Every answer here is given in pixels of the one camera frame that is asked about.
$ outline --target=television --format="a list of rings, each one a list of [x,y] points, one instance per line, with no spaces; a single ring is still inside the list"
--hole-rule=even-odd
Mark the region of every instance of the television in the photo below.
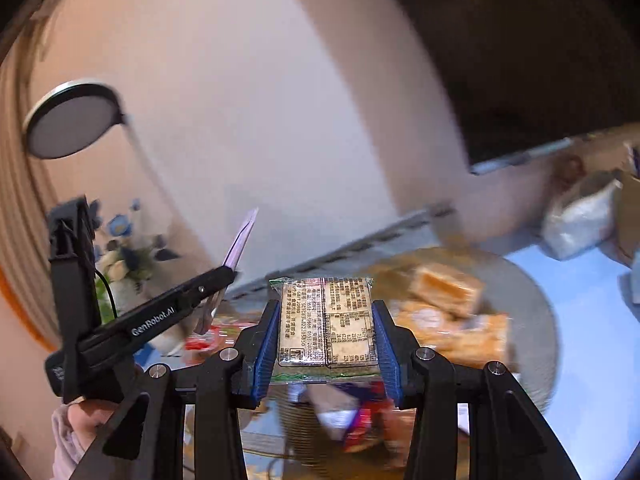
[[[397,0],[485,173],[640,121],[640,0]]]

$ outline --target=orange strip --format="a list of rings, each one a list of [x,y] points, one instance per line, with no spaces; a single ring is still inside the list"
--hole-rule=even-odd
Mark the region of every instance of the orange strip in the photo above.
[[[49,343],[49,341],[44,339],[40,331],[36,328],[36,326],[33,324],[31,319],[27,315],[27,313],[24,311],[24,309],[20,305],[20,301],[18,301],[18,298],[14,293],[14,290],[11,288],[11,285],[9,285],[9,282],[6,280],[6,276],[4,275],[4,272],[2,272],[1,268],[0,268],[0,293],[4,296],[4,298],[6,299],[6,302],[9,304],[9,307],[11,308],[11,310],[14,311],[14,314],[18,317],[22,325],[25,327],[25,329],[27,329],[27,332],[31,334],[31,337],[33,337],[38,343],[40,343],[47,351],[53,352],[55,348],[53,348],[53,346],[51,345],[51,343]]]

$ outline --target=silver screw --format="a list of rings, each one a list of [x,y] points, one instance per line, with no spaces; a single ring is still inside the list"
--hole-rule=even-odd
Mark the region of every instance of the silver screw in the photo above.
[[[500,361],[490,361],[489,362],[489,371],[493,375],[502,375],[507,371],[507,368]]]
[[[434,352],[428,346],[421,346],[415,351],[415,355],[418,359],[423,361],[431,361],[434,357],[436,357],[436,352]]]
[[[158,377],[162,377],[167,371],[167,367],[165,365],[153,365],[151,368],[149,368],[149,375],[152,376],[154,379],[157,379]]]
[[[223,348],[220,351],[220,359],[223,361],[233,361],[236,357],[238,357],[238,350],[233,347]]]

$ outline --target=curtain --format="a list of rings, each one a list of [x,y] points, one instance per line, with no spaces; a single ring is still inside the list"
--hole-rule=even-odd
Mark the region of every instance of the curtain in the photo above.
[[[33,337],[60,346],[49,280],[46,213],[56,197],[42,161],[29,156],[22,122],[48,17],[28,22],[0,65],[0,292]]]

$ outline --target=nutrition label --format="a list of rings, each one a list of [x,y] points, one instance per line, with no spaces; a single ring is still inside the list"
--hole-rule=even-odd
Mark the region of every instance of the nutrition label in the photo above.
[[[285,283],[279,346],[282,366],[377,364],[366,280],[313,278]]]

